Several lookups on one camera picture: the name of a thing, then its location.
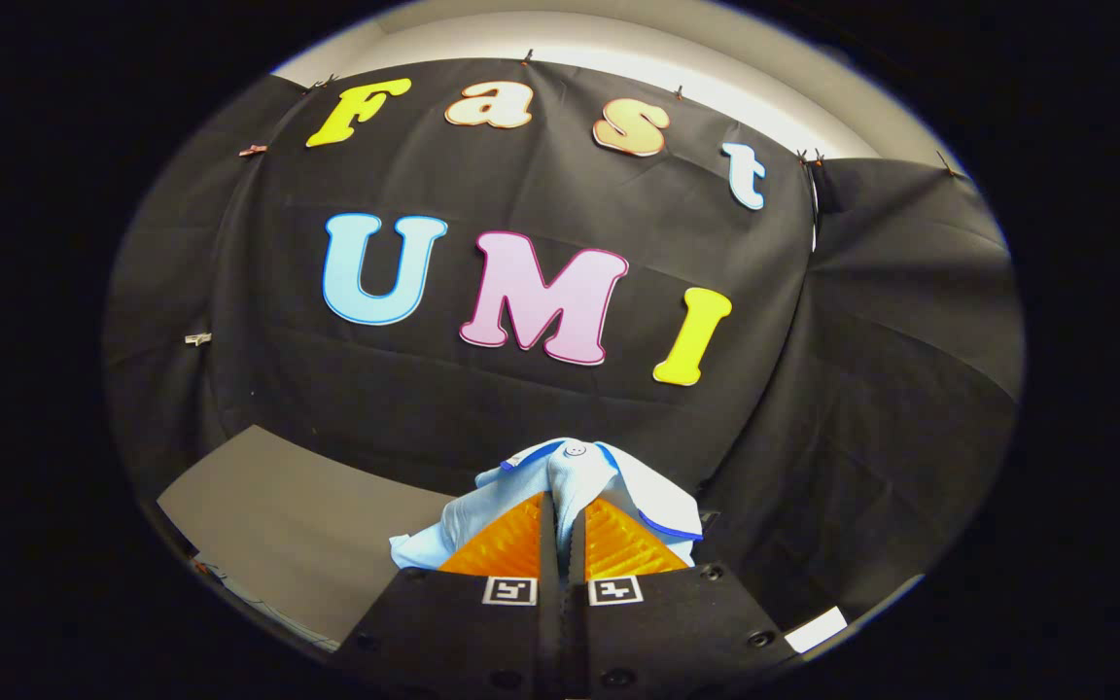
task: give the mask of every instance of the clip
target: clip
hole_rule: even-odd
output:
[[[936,155],[941,156],[941,151],[936,151]],[[953,168],[951,168],[948,160],[945,160],[945,156],[941,156],[941,162],[945,164],[945,169],[950,174],[950,177],[961,177],[959,174],[953,172]]]
[[[330,74],[328,76],[328,78],[326,78],[326,80],[314,81],[314,85],[308,85],[308,87],[306,88],[306,92],[301,93],[301,96],[302,97],[306,96],[306,94],[310,93],[310,91],[314,90],[315,87],[326,87],[326,85],[328,85],[330,83],[330,81],[334,81],[337,77],[339,77],[339,76],[337,76],[335,74]]]

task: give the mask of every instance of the letter m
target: letter m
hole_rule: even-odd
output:
[[[460,327],[467,343],[498,347],[507,334],[498,325],[504,306],[516,333],[516,344],[529,351],[557,316],[560,328],[542,349],[556,360],[577,365],[598,365],[606,353],[599,345],[604,318],[616,280],[631,265],[615,253],[586,249],[573,255],[560,274],[545,283],[534,244],[519,233],[488,231],[478,236],[486,255],[475,318]]]

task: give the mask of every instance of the screw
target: screw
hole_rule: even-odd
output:
[[[746,643],[749,644],[750,646],[754,646],[755,648],[762,648],[768,644],[772,644],[775,641],[775,637],[777,637],[777,635],[775,635],[775,633],[773,632],[758,632],[752,634],[750,638],[747,638]]]
[[[628,669],[613,669],[600,680],[604,681],[604,688],[627,688],[634,685],[637,678]]]

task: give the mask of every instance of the black backdrop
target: black backdrop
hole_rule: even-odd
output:
[[[764,8],[907,94],[959,151],[1012,244],[1033,349],[977,525],[883,622],[775,690],[1120,697],[1120,167],[1092,168],[1120,160],[1120,10]],[[0,696],[338,691],[172,567],[91,372],[120,232],[193,115],[355,18],[232,10],[0,10],[0,181],[35,183],[0,187],[0,213],[34,226],[0,235]],[[48,312],[19,314],[22,298]]]
[[[347,141],[304,146],[339,93],[400,77],[409,92]],[[464,85],[491,80],[534,90],[529,124],[444,119]],[[665,150],[594,144],[590,122],[616,97],[665,105]],[[244,160],[237,138],[270,151]],[[763,209],[730,194],[725,141],[764,164]],[[447,222],[408,318],[371,327],[325,305],[325,223],[351,212]],[[528,235],[548,280],[582,248],[626,259],[603,364],[459,340],[485,231]],[[390,291],[400,249],[370,240],[366,291]],[[693,287],[725,293],[734,314],[698,384],[661,384],[651,368]],[[181,342],[203,332],[203,349]],[[143,500],[250,424],[454,496],[529,445],[604,439],[721,513],[697,556],[731,563],[786,629],[834,604],[864,615],[936,561],[997,474],[1024,362],[1009,252],[969,180],[884,159],[804,166],[666,90],[511,58],[412,63],[311,92],[265,76],[147,196],[103,335],[112,426]]]

